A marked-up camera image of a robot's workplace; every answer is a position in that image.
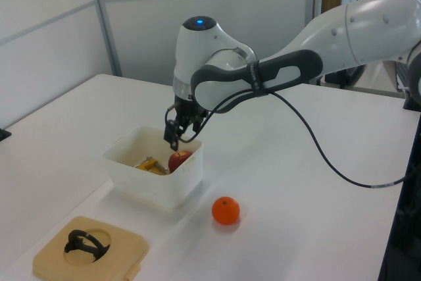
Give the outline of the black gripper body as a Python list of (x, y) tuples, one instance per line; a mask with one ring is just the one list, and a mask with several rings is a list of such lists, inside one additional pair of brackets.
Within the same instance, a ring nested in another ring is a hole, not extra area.
[(176, 120), (178, 122), (202, 122), (209, 113), (194, 100), (186, 100), (177, 95), (174, 97), (174, 103), (176, 104)]

